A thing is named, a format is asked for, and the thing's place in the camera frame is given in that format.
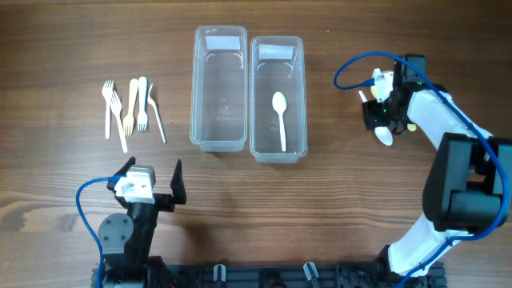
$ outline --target white plastic spoon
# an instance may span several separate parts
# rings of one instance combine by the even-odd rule
[[[281,150],[286,152],[286,135],[285,135],[285,123],[282,119],[282,114],[286,110],[286,99],[285,95],[281,92],[276,92],[272,97],[272,107],[279,114],[279,132],[281,134]]]
[[[363,102],[368,101],[368,99],[366,99],[365,94],[361,90],[359,91],[359,96],[361,96],[361,100]],[[378,140],[380,140],[382,144],[386,146],[391,146],[391,144],[393,144],[393,135],[391,134],[391,131],[387,129],[387,127],[376,127],[374,132]]]

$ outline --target blue cable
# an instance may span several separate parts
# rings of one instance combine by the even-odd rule
[[[424,83],[427,84],[428,87],[441,99],[442,103],[445,104],[448,107],[448,109],[450,109],[452,112],[454,112],[455,115],[457,115],[457,117],[462,121],[462,123],[464,123],[464,125],[466,125],[467,129],[470,130],[471,132],[473,132],[473,134],[477,137],[477,139],[483,145],[484,149],[486,150],[487,154],[490,157],[490,160],[493,162],[494,166],[496,167],[496,171],[499,173],[499,177],[502,179],[503,200],[499,207],[498,214],[496,215],[496,218],[492,221],[492,223],[483,232],[481,232],[479,234],[472,235],[472,236],[452,236],[452,237],[447,238],[446,241],[441,245],[441,247],[439,247],[439,249],[430,258],[428,258],[426,261],[424,261],[424,263],[419,263],[418,266],[411,269],[397,285],[393,286],[393,288],[399,288],[407,282],[407,280],[410,278],[410,276],[412,274],[418,272],[420,269],[424,269],[425,266],[428,266],[429,264],[431,264],[447,247],[452,246],[453,241],[476,241],[476,240],[482,239],[484,237],[487,237],[489,234],[491,234],[493,232],[493,230],[496,229],[496,227],[498,227],[499,223],[502,221],[503,216],[506,213],[506,209],[509,206],[509,201],[510,201],[510,188],[509,187],[510,186],[509,186],[508,177],[506,176],[506,173],[505,173],[505,170],[503,169],[502,164],[500,163],[500,161],[498,160],[498,157],[496,156],[496,154],[490,147],[487,140],[480,133],[480,131],[478,131],[474,127],[473,123],[470,122],[469,119],[464,117],[464,115],[462,115],[462,113],[457,108],[455,108],[455,106],[451,105],[451,103],[448,101],[448,99],[446,97],[444,97],[441,94],[441,92],[439,92],[439,90],[434,86],[434,84],[432,84],[432,82],[430,82],[429,79],[418,68],[416,68],[414,65],[409,63],[404,58],[401,58],[397,55],[394,55],[394,54],[391,54],[388,52],[383,52],[383,51],[373,51],[373,52],[366,52],[366,53],[360,54],[360,55],[352,58],[351,60],[349,60],[338,70],[338,72],[336,72],[336,75],[334,76],[334,85],[341,90],[348,90],[348,89],[353,89],[353,88],[357,88],[357,87],[361,87],[361,86],[373,86],[374,85],[373,79],[368,79],[368,80],[364,81],[363,83],[360,83],[357,85],[352,85],[352,86],[340,86],[338,84],[338,76],[340,75],[341,72],[344,71],[345,68],[347,68],[350,64],[356,62],[357,60],[368,57],[368,56],[385,56],[388,58],[392,58],[393,60],[400,62],[400,63],[408,66],[409,68],[411,68],[424,81]]]
[[[98,236],[96,236],[96,233],[90,227],[90,225],[86,219],[86,216],[84,215],[84,213],[82,211],[82,206],[80,205],[80,193],[82,192],[82,190],[84,190],[90,184],[97,183],[97,182],[108,182],[108,181],[117,182],[120,179],[120,177],[123,177],[123,176],[125,176],[125,175],[115,175],[113,177],[92,179],[90,181],[83,183],[83,185],[81,185],[77,191],[76,202],[77,202],[78,213],[80,214],[80,217],[82,218],[83,223],[86,225],[86,228],[88,229],[90,235],[96,241],[96,244],[98,245],[98,249],[99,249],[99,266],[98,266],[98,278],[96,279],[96,288],[102,288],[103,248],[102,248],[102,244],[100,243],[100,241],[98,239]]]

